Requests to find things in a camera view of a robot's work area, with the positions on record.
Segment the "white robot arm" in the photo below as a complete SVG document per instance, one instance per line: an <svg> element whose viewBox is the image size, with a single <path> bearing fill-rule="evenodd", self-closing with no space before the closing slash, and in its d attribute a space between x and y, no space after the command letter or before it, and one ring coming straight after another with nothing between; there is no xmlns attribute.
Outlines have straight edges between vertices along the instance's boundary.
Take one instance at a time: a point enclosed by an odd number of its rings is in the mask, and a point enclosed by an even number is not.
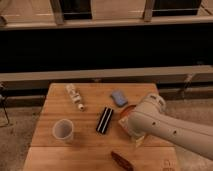
<svg viewBox="0 0 213 171"><path fill-rule="evenodd" d="M130 137L148 133L213 160L213 127L166 116L165 109L165 100L149 93L118 123Z"/></svg>

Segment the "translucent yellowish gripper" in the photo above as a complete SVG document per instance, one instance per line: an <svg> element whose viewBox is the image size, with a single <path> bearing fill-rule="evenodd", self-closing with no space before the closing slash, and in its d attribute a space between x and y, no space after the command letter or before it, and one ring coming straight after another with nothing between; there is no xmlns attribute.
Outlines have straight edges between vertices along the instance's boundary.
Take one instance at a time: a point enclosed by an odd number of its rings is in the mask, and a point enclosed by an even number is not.
<svg viewBox="0 0 213 171"><path fill-rule="evenodd" d="M146 133L141 131L139 127L133 121L130 121L127 116L121 118L118 123L124 132L131 138L135 147L138 148L146 138Z"/></svg>

